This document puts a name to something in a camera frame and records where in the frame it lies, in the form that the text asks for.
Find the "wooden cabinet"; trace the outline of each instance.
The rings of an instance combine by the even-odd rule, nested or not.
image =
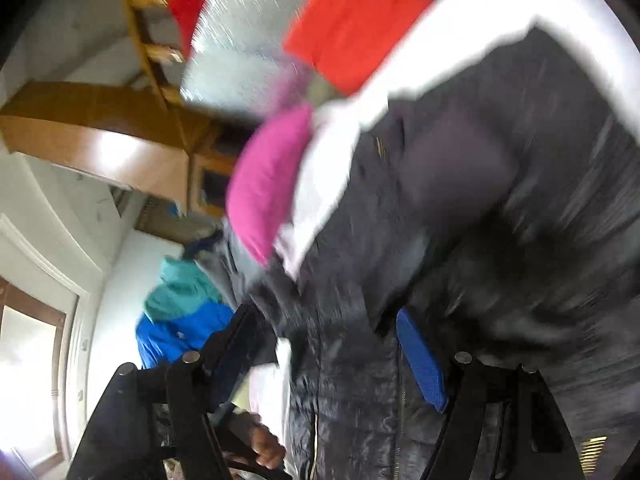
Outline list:
[[[191,157],[194,166],[222,164],[225,174],[234,163],[212,148],[220,136],[215,121],[181,107],[163,110],[146,89],[30,82],[0,110],[0,132],[10,152],[126,184],[183,210]],[[203,145],[205,153],[194,154]]]
[[[190,209],[222,218],[225,215],[226,186],[237,157],[219,152],[216,138],[208,136],[193,154],[190,181]]]

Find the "window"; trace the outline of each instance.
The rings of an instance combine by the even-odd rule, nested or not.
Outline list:
[[[58,380],[65,319],[0,277],[0,438],[36,476],[64,461]]]

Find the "zipper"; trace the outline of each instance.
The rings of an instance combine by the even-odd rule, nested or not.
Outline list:
[[[400,480],[400,439],[402,437],[402,421],[404,419],[404,405],[406,404],[406,390],[402,378],[402,350],[398,345],[398,435],[396,436],[396,454],[394,456],[394,480]]]
[[[318,461],[318,414],[314,414],[314,461],[311,464],[309,480],[314,480],[316,475],[316,462]]]

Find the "gray fabric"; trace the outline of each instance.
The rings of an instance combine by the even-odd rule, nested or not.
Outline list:
[[[442,416],[422,399],[393,331],[378,337],[370,325],[380,330],[390,304],[401,301],[449,324],[461,349],[489,364],[537,365],[576,445],[609,437],[593,478],[610,480],[640,437],[634,139],[539,30],[389,110],[360,137],[348,186],[298,283],[273,261],[250,291],[292,343],[289,429],[300,478],[314,470],[316,480],[415,479],[426,466]],[[492,154],[502,177],[483,164],[471,180],[451,178],[452,168],[467,167],[461,159],[430,173],[429,139],[443,126],[460,133],[448,110],[466,115],[471,153]],[[467,144],[447,149],[462,156]],[[454,243],[434,251],[442,238],[429,215],[434,177],[448,174],[443,182],[457,183],[448,192],[460,200],[482,182],[504,189],[514,170],[491,211],[492,193],[473,215],[465,200],[436,201],[448,218],[462,211],[473,226],[446,233]],[[488,477],[496,423],[495,413],[485,420],[473,479]]]
[[[264,269],[233,232],[227,219],[224,221],[222,238],[210,251],[200,251],[195,261],[233,310],[238,308],[251,284],[264,273]]]
[[[182,97],[257,121],[302,98],[312,71],[282,50],[282,40],[304,1],[205,0]]]

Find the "white wall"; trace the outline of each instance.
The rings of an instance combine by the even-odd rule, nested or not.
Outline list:
[[[148,24],[154,41],[180,42],[167,10]],[[45,0],[0,71],[0,105],[29,79],[123,86],[141,70],[120,0]],[[172,84],[181,74],[168,70]]]
[[[72,212],[78,217],[97,250],[105,256],[110,266],[113,265],[121,243],[145,205],[146,195],[141,191],[134,191],[127,208],[120,216],[111,190],[104,182],[77,171],[52,166],[42,160],[30,158],[30,162],[45,166],[52,174],[52,179],[56,180],[69,200]]]
[[[8,280],[12,285],[20,288],[27,294],[43,303],[66,314],[65,325],[62,335],[62,348],[60,352],[60,370],[58,376],[58,390],[64,392],[66,386],[66,359],[69,350],[72,325],[78,297],[66,286],[47,274],[37,266],[19,247],[14,245],[4,232],[0,232],[0,276]],[[70,456],[66,453],[68,441],[66,440],[66,399],[59,396],[57,399],[59,414],[62,415],[59,421],[62,431],[62,451],[65,461],[46,475],[45,480],[58,480],[64,478],[69,466]],[[16,437],[10,425],[0,428],[0,436],[5,442],[12,446]]]
[[[181,245],[135,230],[127,234],[104,288],[95,323],[89,361],[89,413],[118,366],[132,362],[140,367],[135,328],[143,303],[159,283],[162,258],[181,253]]]
[[[79,297],[66,366],[66,416],[74,449],[86,425],[87,350],[104,283],[116,256],[114,248],[120,247],[134,224],[144,197],[131,203],[117,229],[105,230],[109,238],[97,242],[94,233],[100,225],[88,225],[86,218],[79,218],[68,198],[70,191],[50,164],[19,153],[9,155],[0,145],[0,183],[0,233]],[[91,206],[76,202],[78,211],[90,212]],[[11,255],[0,252],[0,263],[10,266]]]

